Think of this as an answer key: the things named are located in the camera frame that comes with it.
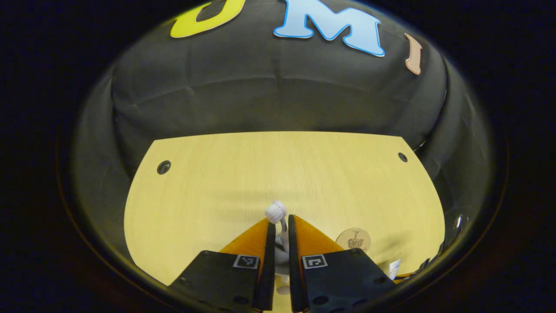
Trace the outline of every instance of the letter m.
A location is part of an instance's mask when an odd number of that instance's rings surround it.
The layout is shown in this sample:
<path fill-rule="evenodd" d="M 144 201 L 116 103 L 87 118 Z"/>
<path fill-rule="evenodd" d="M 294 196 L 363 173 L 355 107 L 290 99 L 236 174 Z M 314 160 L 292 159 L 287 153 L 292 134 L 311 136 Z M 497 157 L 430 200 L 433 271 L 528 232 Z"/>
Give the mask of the letter m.
<path fill-rule="evenodd" d="M 384 56 L 378 33 L 380 20 L 376 17 L 354 8 L 334 13 L 319 0 L 285 1 L 284 25 L 274 30 L 275 35 L 309 38 L 313 35 L 313 30 L 307 28 L 307 19 L 310 18 L 324 39 L 333 40 L 349 26 L 351 32 L 344 37 L 346 45 L 375 56 Z"/>

